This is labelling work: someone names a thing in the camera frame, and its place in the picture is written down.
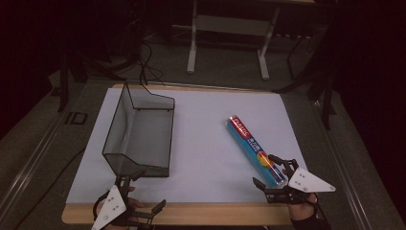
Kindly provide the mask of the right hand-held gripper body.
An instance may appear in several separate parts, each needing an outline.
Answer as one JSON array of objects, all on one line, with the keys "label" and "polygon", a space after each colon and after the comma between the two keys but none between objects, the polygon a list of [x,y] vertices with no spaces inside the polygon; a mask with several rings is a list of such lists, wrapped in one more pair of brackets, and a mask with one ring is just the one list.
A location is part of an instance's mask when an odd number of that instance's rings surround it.
[{"label": "right hand-held gripper body", "polygon": [[317,175],[300,168],[295,160],[278,160],[284,167],[287,184],[280,189],[263,190],[269,203],[302,204],[308,203],[311,194],[332,193],[336,188]]}]

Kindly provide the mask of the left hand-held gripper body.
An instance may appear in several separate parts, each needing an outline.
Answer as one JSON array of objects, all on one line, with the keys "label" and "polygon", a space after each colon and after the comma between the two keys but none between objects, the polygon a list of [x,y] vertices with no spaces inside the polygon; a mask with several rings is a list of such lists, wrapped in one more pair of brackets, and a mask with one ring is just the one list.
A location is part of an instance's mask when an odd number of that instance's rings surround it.
[{"label": "left hand-held gripper body", "polygon": [[[109,223],[148,229],[151,226],[154,215],[151,214],[151,211],[139,211],[139,208],[135,211],[130,211],[127,199],[129,198],[128,193],[133,191],[134,188],[129,187],[128,192],[121,192],[114,185],[108,192],[102,195],[94,205],[94,223],[91,230],[103,230]],[[139,221],[133,223],[127,222],[127,217],[137,217]]]}]

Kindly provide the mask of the blue plastic wrap box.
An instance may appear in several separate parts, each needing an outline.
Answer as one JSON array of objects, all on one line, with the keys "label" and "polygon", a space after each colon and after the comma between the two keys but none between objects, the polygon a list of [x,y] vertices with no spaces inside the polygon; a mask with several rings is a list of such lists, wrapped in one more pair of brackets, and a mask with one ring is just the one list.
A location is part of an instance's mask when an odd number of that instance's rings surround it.
[{"label": "blue plastic wrap box", "polygon": [[226,122],[226,127],[266,184],[270,187],[281,186],[285,181],[284,175],[268,158],[268,154],[239,117],[230,117]]}]

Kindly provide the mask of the grey see-through storage bin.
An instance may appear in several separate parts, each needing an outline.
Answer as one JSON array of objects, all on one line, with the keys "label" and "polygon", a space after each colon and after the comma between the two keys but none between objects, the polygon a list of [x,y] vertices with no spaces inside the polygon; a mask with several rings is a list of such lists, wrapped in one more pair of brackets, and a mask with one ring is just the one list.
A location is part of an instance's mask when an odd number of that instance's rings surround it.
[{"label": "grey see-through storage bin", "polygon": [[175,100],[125,83],[102,150],[117,176],[168,177]]}]

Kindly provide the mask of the person's left hand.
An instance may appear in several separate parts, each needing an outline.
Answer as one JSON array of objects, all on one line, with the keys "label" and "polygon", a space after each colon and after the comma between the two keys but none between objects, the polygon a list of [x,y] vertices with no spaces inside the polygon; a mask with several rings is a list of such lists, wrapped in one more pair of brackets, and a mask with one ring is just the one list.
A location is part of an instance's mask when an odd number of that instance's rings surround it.
[{"label": "person's left hand", "polygon": [[[128,205],[130,206],[130,211],[135,211],[137,208],[142,208],[144,207],[144,204],[142,202],[140,202],[139,200],[133,198],[133,197],[129,197],[127,199],[128,201]],[[138,222],[139,219],[137,217],[127,217],[126,218],[127,222]],[[106,225],[103,230],[130,230],[131,225],[117,225],[115,223],[111,224],[109,223],[108,225]]]}]

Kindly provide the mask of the person's right hand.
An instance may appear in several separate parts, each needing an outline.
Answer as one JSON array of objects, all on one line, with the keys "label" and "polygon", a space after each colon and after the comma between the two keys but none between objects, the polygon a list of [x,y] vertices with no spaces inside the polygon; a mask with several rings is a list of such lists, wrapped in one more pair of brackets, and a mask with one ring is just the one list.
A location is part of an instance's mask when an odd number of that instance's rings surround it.
[{"label": "person's right hand", "polygon": [[315,194],[310,194],[307,202],[300,204],[288,204],[288,213],[292,220],[299,221],[312,217],[315,213],[315,203],[318,197]]}]

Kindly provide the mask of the white table mat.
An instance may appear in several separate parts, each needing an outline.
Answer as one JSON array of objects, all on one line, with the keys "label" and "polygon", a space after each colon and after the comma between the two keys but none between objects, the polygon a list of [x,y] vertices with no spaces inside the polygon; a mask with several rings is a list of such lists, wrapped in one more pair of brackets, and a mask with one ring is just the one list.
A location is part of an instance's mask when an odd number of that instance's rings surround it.
[{"label": "white table mat", "polygon": [[236,115],[268,153],[305,164],[277,94],[169,90],[174,124],[169,176],[135,181],[143,202],[261,202],[258,173],[226,121]]}]

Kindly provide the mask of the white metal table frame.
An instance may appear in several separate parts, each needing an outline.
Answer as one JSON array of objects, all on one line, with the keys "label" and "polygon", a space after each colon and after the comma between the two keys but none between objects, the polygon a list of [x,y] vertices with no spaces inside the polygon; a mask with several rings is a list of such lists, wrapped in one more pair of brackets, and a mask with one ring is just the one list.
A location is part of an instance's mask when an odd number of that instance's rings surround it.
[{"label": "white metal table frame", "polygon": [[199,14],[197,11],[198,0],[192,1],[192,39],[189,51],[187,72],[193,74],[195,71],[197,44],[196,36],[198,31],[216,32],[235,35],[256,35],[263,36],[264,42],[257,50],[261,78],[264,81],[270,80],[265,54],[267,52],[271,37],[275,30],[281,8],[273,10],[269,21],[242,19],[224,16]]}]

